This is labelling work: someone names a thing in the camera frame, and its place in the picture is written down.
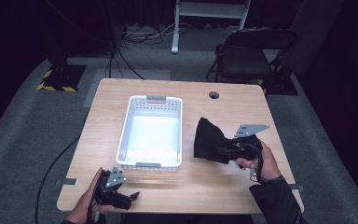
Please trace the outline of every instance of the black sleeve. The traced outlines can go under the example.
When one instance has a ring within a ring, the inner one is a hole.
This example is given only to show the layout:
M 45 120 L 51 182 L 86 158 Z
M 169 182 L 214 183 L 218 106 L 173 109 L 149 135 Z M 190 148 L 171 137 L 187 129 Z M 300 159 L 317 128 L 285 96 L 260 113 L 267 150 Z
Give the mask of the black sleeve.
M 64 220 L 61 224 L 75 224 L 75 223 L 67 221 L 67 220 Z
M 306 223 L 292 190 L 283 178 L 249 188 L 267 223 Z

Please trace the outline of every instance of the chair seat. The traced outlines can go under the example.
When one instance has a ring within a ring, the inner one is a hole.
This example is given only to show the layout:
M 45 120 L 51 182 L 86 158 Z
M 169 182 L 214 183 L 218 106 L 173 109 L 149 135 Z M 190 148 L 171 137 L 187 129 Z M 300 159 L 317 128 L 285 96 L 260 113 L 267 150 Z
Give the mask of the chair seat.
M 241 74 L 247 74 L 249 78 L 273 76 L 269 61 L 262 49 L 226 47 L 221 58 L 221 66 L 223 77 L 240 77 Z

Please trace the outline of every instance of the table top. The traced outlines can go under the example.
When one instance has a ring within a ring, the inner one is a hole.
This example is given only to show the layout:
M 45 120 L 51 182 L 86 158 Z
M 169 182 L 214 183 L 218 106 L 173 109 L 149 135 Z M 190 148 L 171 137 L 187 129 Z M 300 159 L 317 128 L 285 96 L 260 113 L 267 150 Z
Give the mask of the table top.
M 218 99 L 209 96 L 211 91 Z M 144 213 L 258 214 L 261 213 L 249 191 L 255 183 L 249 171 L 232 161 L 221 164 L 194 158 L 194 138 L 200 118 L 219 127 L 226 138 L 243 123 L 268 124 L 257 134 L 272 150 L 289 184 L 295 183 L 264 93 L 257 85 L 182 81 L 156 81 L 105 78 L 100 82 L 89 116 L 79 139 L 67 178 L 74 186 L 62 186 L 57 206 L 72 210 L 89 187 L 99 167 L 112 170 L 121 130 L 133 95 L 160 95 L 183 100 L 182 164 L 176 173 L 123 170 L 127 181 L 118 190 L 124 195 L 140 191 L 129 211 Z M 297 190 L 295 197 L 303 208 Z

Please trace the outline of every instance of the person's right hand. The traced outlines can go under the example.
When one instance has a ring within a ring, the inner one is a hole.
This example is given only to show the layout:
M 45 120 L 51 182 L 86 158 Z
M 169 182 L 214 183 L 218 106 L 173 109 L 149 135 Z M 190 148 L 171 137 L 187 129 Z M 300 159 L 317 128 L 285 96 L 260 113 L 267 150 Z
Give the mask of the person's right hand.
M 281 176 L 281 171 L 278 168 L 277 162 L 275 161 L 274 155 L 271 152 L 271 148 L 269 148 L 263 141 L 261 141 L 261 146 L 263 150 L 261 154 L 263 155 L 263 168 L 261 169 L 261 179 L 265 182 L 268 182 L 271 179 L 275 179 Z M 255 165 L 255 169 L 258 168 L 258 161 L 248 161 L 244 158 L 238 158 L 236 160 L 237 164 L 250 168 L 252 164 Z

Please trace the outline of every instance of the white basket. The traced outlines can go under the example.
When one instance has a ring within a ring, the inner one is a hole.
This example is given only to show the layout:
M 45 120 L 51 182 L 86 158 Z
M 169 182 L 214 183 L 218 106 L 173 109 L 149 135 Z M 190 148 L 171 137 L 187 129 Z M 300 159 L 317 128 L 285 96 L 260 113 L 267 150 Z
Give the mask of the white basket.
M 130 98 L 117 152 L 123 169 L 176 172 L 182 163 L 182 99 Z

